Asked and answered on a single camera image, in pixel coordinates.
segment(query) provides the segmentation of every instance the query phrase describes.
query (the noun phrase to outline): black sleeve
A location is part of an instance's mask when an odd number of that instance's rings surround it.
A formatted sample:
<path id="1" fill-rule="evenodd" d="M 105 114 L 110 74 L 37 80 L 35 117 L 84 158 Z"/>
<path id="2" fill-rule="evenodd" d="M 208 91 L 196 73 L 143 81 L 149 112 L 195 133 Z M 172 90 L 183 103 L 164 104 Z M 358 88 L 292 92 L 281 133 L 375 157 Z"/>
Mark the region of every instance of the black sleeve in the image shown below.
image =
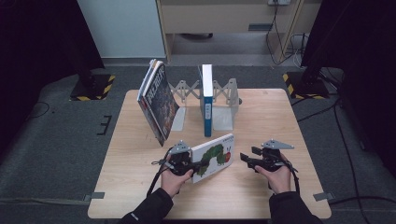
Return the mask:
<path id="1" fill-rule="evenodd" d="M 136 209 L 126 214 L 119 224 L 161 223 L 173 206 L 172 198 L 163 189 L 157 189 L 150 194 Z"/>
<path id="2" fill-rule="evenodd" d="M 312 215 L 300 195 L 295 191 L 273 195 L 270 198 L 270 211 L 274 224 L 322 223 L 318 217 Z"/>

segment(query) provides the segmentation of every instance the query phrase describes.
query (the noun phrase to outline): yellow and black hazard tape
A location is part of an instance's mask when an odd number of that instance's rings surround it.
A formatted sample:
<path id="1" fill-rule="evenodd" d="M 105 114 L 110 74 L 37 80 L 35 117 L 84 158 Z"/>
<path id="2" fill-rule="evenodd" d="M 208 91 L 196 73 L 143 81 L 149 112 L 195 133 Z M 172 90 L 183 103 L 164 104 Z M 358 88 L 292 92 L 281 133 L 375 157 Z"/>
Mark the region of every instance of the yellow and black hazard tape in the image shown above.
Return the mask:
<path id="1" fill-rule="evenodd" d="M 320 95 L 320 94 L 300 94 L 300 93 L 296 93 L 294 91 L 294 88 L 290 82 L 290 78 L 288 74 L 283 74 L 283 80 L 286 83 L 286 86 L 288 88 L 290 97 L 292 99 L 297 98 L 297 99 L 325 99 L 326 96 L 324 95 Z"/>
<path id="2" fill-rule="evenodd" d="M 79 96 L 71 97 L 70 100 L 71 101 L 103 100 L 107 97 L 108 92 L 110 91 L 111 86 L 113 85 L 114 78 L 116 78 L 116 76 L 114 75 L 108 77 L 108 81 L 101 95 L 95 95 L 95 96 L 79 95 Z"/>

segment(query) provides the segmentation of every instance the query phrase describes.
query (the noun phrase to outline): black curtain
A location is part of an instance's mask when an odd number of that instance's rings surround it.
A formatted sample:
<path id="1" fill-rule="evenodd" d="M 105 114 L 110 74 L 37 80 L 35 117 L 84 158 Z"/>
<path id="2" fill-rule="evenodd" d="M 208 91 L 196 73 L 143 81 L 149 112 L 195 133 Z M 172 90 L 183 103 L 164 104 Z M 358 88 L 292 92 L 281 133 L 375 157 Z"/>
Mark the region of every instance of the black curtain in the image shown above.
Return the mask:
<path id="1" fill-rule="evenodd" d="M 304 66 L 344 70 L 339 93 L 362 146 L 375 151 L 394 176 L 395 8 L 394 0 L 323 0 L 303 57 Z"/>
<path id="2" fill-rule="evenodd" d="M 45 85 L 103 67 L 76 0 L 0 0 L 0 156 Z"/>

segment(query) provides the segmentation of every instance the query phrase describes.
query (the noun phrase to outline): book cover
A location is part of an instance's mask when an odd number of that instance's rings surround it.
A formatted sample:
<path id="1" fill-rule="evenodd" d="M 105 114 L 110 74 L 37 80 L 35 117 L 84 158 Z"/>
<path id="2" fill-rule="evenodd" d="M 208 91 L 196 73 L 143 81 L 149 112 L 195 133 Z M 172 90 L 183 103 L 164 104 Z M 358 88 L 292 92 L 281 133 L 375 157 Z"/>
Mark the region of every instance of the book cover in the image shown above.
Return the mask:
<path id="1" fill-rule="evenodd" d="M 154 62 L 154 69 L 148 78 L 142 97 L 151 112 L 158 129 L 166 140 L 179 106 L 173 96 L 165 73 L 165 65 L 161 61 Z"/>
<path id="2" fill-rule="evenodd" d="M 204 135 L 212 136 L 212 105 L 213 105 L 213 80 L 212 64 L 202 65 L 202 90 L 201 90 L 201 110 L 204 119 Z"/>
<path id="3" fill-rule="evenodd" d="M 155 70 L 156 65 L 158 66 L 156 60 L 153 59 L 150 61 L 148 71 L 143 79 L 142 85 L 140 86 L 139 92 L 137 94 L 137 102 L 140 105 L 140 108 L 142 109 L 143 114 L 145 115 L 145 118 L 148 121 L 148 125 L 150 126 L 151 130 L 155 135 L 155 138 L 157 138 L 160 145 L 163 146 L 163 143 L 165 142 L 165 138 L 158 127 L 157 120 L 152 116 L 152 113 L 149 110 L 148 103 L 146 102 L 146 100 L 142 95 L 149 81 L 149 77 L 153 75 L 153 71 Z"/>
<path id="4" fill-rule="evenodd" d="M 208 162 L 192 176 L 192 183 L 196 183 L 233 163 L 233 134 L 229 133 L 220 138 L 191 148 L 191 161 Z"/>

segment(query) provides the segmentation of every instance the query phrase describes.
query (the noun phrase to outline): desk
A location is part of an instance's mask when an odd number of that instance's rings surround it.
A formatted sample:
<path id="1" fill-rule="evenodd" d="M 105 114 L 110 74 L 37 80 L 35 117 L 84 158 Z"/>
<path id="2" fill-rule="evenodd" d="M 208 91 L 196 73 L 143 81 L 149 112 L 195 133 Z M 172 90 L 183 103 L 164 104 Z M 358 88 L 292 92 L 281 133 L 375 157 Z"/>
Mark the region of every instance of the desk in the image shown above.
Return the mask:
<path id="1" fill-rule="evenodd" d="M 295 146 L 283 153 L 299 171 L 302 198 L 314 215 L 330 217 L 327 201 L 316 202 L 313 197 L 323 189 L 285 91 L 242 89 L 238 93 L 242 104 L 235 116 L 233 164 L 196 184 L 188 181 L 174 198 L 175 206 L 167 218 L 269 218 L 272 191 L 263 176 L 240 161 L 239 153 L 254 157 L 250 148 L 271 138 Z M 92 199 L 88 210 L 91 218 L 121 218 L 134 210 L 145 199 L 158 171 L 159 166 L 151 162 L 163 158 L 166 150 L 180 139 L 194 147 L 228 133 L 214 131 L 212 137 L 204 137 L 199 100 L 190 94 L 183 131 L 171 132 L 161 147 L 143 117 L 136 94 L 137 91 L 126 94 L 95 188 L 95 192 L 104 192 L 105 197 Z"/>
<path id="2" fill-rule="evenodd" d="M 156 0 L 163 31 L 167 60 L 171 59 L 175 34 L 258 32 L 250 25 L 270 27 L 276 8 L 267 0 Z M 276 27 L 269 33 L 269 45 L 276 60 L 286 55 L 295 33 L 309 33 L 318 14 L 321 0 L 290 0 L 277 7 Z"/>

